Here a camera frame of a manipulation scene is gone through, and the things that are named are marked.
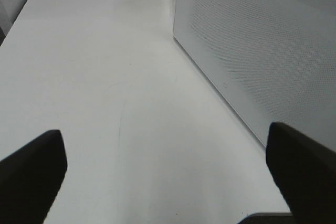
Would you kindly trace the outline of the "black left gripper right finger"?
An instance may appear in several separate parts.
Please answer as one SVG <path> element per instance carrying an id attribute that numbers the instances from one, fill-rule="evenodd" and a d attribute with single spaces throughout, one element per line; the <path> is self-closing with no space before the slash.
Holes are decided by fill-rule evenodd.
<path id="1" fill-rule="evenodd" d="M 266 163 L 296 223 L 335 223 L 335 152 L 273 122 Z"/>

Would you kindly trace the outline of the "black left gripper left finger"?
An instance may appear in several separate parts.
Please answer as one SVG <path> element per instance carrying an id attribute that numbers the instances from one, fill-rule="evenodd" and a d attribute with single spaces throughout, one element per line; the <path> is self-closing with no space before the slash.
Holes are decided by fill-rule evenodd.
<path id="1" fill-rule="evenodd" d="M 66 171 L 60 130 L 46 131 L 1 160 L 1 223 L 43 223 Z"/>

